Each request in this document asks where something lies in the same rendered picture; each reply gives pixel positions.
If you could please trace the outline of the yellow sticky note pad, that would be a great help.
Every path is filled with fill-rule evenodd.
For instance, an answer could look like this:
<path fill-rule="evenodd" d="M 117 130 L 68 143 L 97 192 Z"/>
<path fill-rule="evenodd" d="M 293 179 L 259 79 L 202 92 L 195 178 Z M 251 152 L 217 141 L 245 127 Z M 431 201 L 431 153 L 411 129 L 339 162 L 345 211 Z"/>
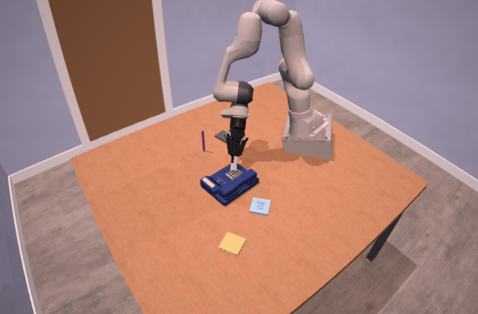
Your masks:
<path fill-rule="evenodd" d="M 246 239 L 235 234 L 227 232 L 224 239 L 219 245 L 219 249 L 238 256 Z"/>

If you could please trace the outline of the dark navy phone handset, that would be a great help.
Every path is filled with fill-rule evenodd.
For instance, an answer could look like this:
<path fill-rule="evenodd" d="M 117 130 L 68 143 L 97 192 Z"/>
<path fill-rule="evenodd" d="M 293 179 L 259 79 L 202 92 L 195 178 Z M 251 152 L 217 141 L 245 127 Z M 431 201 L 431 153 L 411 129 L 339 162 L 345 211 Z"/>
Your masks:
<path fill-rule="evenodd" d="M 243 174 L 241 174 L 240 177 L 236 178 L 234 181 L 230 181 L 228 184 L 224 185 L 219 189 L 219 193 L 224 196 L 224 197 L 229 197 L 232 195 L 236 190 L 244 185 L 245 183 L 251 182 L 253 179 L 255 179 L 257 176 L 257 172 L 255 172 L 253 169 L 249 169 Z"/>

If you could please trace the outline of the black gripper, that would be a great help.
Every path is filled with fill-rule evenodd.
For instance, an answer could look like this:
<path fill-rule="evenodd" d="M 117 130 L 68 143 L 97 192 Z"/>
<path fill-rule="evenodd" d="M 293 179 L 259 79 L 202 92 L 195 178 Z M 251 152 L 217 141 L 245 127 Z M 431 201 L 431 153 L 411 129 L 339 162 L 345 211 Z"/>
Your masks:
<path fill-rule="evenodd" d="M 229 133 L 224 134 L 227 143 L 227 151 L 231 156 L 231 169 L 237 170 L 237 159 L 241 156 L 249 138 L 245 137 L 246 119 L 232 117 L 230 120 Z M 241 141 L 242 140 L 242 141 Z M 241 145 L 240 145 L 241 143 Z"/>

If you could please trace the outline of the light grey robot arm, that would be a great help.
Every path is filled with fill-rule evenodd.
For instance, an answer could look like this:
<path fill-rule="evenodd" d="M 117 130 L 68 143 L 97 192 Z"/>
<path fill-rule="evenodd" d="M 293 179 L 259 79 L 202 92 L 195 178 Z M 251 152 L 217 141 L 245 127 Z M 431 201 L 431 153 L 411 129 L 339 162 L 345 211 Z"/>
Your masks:
<path fill-rule="evenodd" d="M 289 105 L 289 134 L 296 138 L 314 138 L 329 123 L 310 104 L 308 89 L 314 84 L 314 75 L 306 55 L 299 14 L 289 11 L 277 0 L 257 0 L 250 12 L 241 15 L 235 41 L 226 49 L 213 88 L 213 97 L 218 102 L 231 102 L 230 108 L 220 111 L 220 114 L 223 118 L 250 117 L 248 103 L 252 101 L 252 86 L 245 81 L 227 81 L 226 78 L 233 62 L 249 58 L 259 50 L 265 24 L 279 29 L 284 58 L 278 67 Z"/>

